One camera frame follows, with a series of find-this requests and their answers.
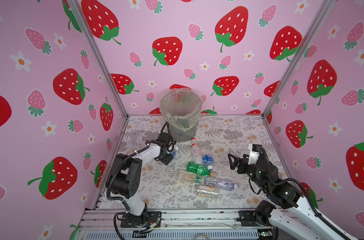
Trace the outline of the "clear bottle blue cap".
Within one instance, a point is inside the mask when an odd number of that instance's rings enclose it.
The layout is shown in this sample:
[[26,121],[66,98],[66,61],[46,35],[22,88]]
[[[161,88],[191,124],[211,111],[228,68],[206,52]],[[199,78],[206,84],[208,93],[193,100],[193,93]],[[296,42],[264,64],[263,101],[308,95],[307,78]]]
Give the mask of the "clear bottle blue cap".
[[231,180],[213,178],[213,177],[197,177],[196,183],[211,188],[217,188],[227,191],[233,191],[238,189],[238,184]]

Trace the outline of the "Pocari Sweat bottle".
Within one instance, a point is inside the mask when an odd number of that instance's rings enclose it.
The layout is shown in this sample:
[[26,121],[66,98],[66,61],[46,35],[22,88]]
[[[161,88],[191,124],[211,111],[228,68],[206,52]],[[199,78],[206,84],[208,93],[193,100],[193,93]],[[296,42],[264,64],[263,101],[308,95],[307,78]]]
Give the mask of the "Pocari Sweat bottle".
[[208,170],[213,170],[214,159],[211,150],[207,146],[202,147],[202,159],[203,165],[208,168]]

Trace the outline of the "clear tea bottle front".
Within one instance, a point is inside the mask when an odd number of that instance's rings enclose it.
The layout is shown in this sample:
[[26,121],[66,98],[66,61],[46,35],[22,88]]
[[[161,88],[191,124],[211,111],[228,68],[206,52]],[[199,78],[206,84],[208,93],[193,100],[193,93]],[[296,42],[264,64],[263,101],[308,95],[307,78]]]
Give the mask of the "clear tea bottle front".
[[193,186],[192,193],[197,195],[198,197],[203,197],[208,199],[218,199],[220,196],[218,189],[203,185]]

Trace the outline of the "clear bottle yellow label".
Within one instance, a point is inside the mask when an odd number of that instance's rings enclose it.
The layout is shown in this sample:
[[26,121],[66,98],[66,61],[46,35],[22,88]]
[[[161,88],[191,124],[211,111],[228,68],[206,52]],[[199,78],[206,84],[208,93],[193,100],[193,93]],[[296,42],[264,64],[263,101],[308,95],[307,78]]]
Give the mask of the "clear bottle yellow label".
[[200,176],[196,175],[195,173],[184,171],[184,170],[177,171],[176,179],[179,182],[183,182],[183,183],[190,183],[190,184],[200,184],[201,183]]

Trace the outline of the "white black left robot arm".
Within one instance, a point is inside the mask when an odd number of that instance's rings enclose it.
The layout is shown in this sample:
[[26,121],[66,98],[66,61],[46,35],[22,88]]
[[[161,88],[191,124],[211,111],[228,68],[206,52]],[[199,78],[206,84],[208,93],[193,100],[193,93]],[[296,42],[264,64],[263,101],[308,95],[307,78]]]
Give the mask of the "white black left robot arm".
[[171,134],[162,132],[156,140],[146,141],[144,148],[130,155],[117,154],[106,178],[106,197],[120,201],[126,208],[124,219],[135,226],[143,226],[148,219],[147,205],[137,193],[143,164],[151,160],[168,165],[173,156],[175,141]]

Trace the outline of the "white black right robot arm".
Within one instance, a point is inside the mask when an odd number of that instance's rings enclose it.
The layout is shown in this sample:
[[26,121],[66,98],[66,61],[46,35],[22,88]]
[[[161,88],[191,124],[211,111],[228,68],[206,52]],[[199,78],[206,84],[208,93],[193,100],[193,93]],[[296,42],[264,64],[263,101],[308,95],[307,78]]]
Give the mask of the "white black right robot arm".
[[256,223],[272,225],[298,240],[353,240],[354,236],[319,212],[304,187],[295,179],[279,178],[265,154],[242,158],[228,155],[231,170],[245,174],[268,198],[254,211]]

